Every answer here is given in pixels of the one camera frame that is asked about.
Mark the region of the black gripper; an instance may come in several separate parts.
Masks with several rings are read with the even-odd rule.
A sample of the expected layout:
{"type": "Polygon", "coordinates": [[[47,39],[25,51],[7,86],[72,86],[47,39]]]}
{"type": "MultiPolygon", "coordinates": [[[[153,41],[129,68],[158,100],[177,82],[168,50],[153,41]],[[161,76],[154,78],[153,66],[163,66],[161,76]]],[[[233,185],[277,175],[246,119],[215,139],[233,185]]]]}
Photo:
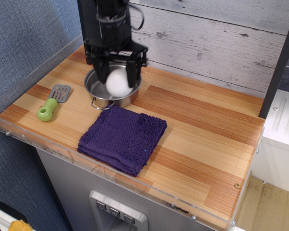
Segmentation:
{"type": "Polygon", "coordinates": [[[101,83],[110,74],[109,62],[126,62],[128,86],[133,88],[140,78],[141,67],[146,66],[148,48],[132,40],[129,16],[96,18],[100,24],[102,46],[92,48],[92,64],[101,83]]]}

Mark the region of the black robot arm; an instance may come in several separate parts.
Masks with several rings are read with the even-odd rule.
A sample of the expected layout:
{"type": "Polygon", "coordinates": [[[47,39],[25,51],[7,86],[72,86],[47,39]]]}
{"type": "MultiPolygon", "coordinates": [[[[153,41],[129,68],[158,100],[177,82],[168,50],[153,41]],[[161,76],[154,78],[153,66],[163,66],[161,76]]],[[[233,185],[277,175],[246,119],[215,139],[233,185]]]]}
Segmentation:
{"type": "Polygon", "coordinates": [[[77,4],[87,64],[105,83],[110,63],[125,63],[128,85],[134,87],[147,65],[148,48],[132,40],[132,5],[127,0],[79,0],[77,4]]]}

